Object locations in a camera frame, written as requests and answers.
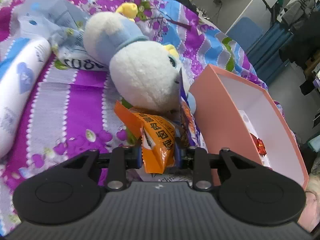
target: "red candy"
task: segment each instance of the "red candy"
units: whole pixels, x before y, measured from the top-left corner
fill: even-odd
[[[266,152],[266,148],[264,147],[263,141],[255,137],[252,133],[251,133],[251,137],[254,141],[254,144],[257,147],[258,153],[262,156],[265,156],[267,152]]]

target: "screw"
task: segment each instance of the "screw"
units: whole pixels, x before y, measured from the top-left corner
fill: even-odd
[[[119,180],[110,181],[107,185],[111,189],[120,189],[123,186],[123,183]]]
[[[196,183],[196,187],[199,189],[208,189],[211,187],[211,183],[206,180],[200,180]]]

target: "orange snack bag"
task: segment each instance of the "orange snack bag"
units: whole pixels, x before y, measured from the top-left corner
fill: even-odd
[[[133,113],[119,101],[115,113],[130,132],[142,136],[142,159],[146,173],[162,174],[167,166],[174,164],[174,126],[161,116]]]

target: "plush toy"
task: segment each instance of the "plush toy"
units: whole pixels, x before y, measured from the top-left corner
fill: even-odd
[[[120,13],[100,12],[85,26],[88,54],[109,66],[120,95],[135,107],[166,112],[179,107],[182,63],[172,45],[149,41],[135,24],[137,6],[124,3]],[[190,85],[184,84],[186,92]]]

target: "open box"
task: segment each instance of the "open box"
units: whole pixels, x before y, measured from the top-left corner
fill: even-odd
[[[308,173],[299,148],[266,90],[209,64],[191,85],[190,92],[196,99],[195,119],[209,153],[217,154],[222,147],[229,147],[263,164],[249,133],[250,124],[244,122],[245,113],[265,145],[269,164],[264,164],[306,187]]]

